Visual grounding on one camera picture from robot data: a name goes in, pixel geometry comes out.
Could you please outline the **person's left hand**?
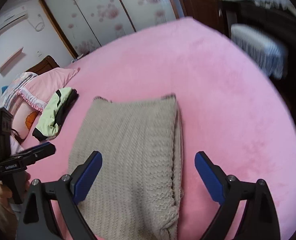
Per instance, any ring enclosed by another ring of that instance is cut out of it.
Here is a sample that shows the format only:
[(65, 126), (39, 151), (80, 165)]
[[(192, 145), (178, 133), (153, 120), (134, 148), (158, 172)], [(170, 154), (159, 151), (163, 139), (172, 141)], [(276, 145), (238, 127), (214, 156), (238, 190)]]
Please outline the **person's left hand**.
[[(31, 178), (31, 175), (29, 173), (25, 172), (24, 174), (25, 174), (25, 187), (24, 187), (23, 193), (21, 194), (23, 198), (25, 198), (26, 193), (28, 192), (28, 189), (30, 187), (29, 180)], [(12, 209), (12, 204), (9, 202), (10, 199), (12, 199), (12, 191), (0, 181), (0, 204), (11, 214), (15, 215), (16, 219), (19, 219), (19, 216), (20, 216), (19, 209), (17, 207), (15, 208), (15, 210)]]

